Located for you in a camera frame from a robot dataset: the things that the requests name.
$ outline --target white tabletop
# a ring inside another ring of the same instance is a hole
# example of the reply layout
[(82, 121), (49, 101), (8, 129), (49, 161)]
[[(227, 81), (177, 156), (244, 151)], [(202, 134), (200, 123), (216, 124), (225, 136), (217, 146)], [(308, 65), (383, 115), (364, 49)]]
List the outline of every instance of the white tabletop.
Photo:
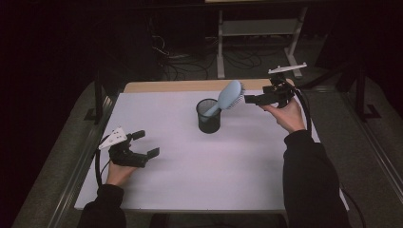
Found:
[[(246, 90), (245, 94), (260, 94)], [(145, 211), (283, 211), (282, 166), (287, 132), (267, 112), (240, 101), (221, 113), (214, 134), (198, 129), (196, 104), (218, 91), (122, 93), (105, 135), (145, 130), (131, 150), (160, 147), (160, 156), (138, 169), (124, 187), (123, 209)], [(318, 142), (313, 126), (313, 138)], [(108, 161), (101, 152), (101, 167)], [(103, 174), (106, 180), (107, 169)], [(96, 198), (94, 162), (75, 208)]]

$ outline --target person's right arm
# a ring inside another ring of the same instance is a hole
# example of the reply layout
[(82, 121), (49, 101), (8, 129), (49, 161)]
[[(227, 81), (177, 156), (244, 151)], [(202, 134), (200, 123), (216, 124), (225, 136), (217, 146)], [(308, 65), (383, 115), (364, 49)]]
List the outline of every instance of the person's right arm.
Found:
[(305, 130), (298, 103), (261, 106), (290, 134), (284, 139), (283, 192), (290, 228), (351, 227), (339, 196), (338, 176), (321, 143)]

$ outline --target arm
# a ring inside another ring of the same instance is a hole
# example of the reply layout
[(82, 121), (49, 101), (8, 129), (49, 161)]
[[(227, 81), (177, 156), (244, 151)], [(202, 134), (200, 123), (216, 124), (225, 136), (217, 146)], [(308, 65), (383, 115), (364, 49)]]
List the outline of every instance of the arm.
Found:
[(284, 108), (261, 106), (272, 113), (288, 135), (284, 141), (283, 191), (290, 228), (351, 227), (339, 196), (338, 176), (321, 143), (305, 130), (293, 99)]
[(120, 208), (125, 192), (121, 187), (136, 169), (111, 161), (106, 184), (98, 189), (97, 199), (86, 205), (77, 227), (125, 227), (125, 213)]

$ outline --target black sweater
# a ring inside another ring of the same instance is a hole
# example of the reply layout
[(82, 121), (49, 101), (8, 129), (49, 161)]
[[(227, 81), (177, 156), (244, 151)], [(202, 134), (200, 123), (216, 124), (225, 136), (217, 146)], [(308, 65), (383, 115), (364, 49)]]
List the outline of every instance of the black sweater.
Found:
[[(351, 228), (339, 196), (335, 168), (321, 143), (308, 131), (294, 132), (284, 139), (283, 188), (284, 205), (290, 228)], [(124, 190), (104, 184), (95, 201), (86, 205), (79, 228), (125, 227), (120, 208)]]

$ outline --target dark background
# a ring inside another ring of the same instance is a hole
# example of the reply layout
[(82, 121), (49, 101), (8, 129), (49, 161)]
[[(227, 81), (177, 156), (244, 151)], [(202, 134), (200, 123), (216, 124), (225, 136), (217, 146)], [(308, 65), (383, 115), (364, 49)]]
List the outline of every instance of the dark background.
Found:
[[(12, 225), (71, 108), (98, 72), (107, 93), (113, 95), (127, 82), (161, 79), (159, 55), (151, 48), (151, 29), (163, 34), (172, 48), (198, 49), (204, 36), (217, 36), (213, 10), (118, 16), (83, 10), (83, 4), (99, 4), (94, 2), (0, 2), (0, 85), (5, 113), (1, 227)], [(368, 75), (402, 116), (401, 12), (394, 1), (359, 7), (316, 6), (309, 9), (302, 33), (329, 33), (318, 67), (337, 67), (358, 53)], [(268, 12), (243, 9), (226, 15), (253, 18)]]

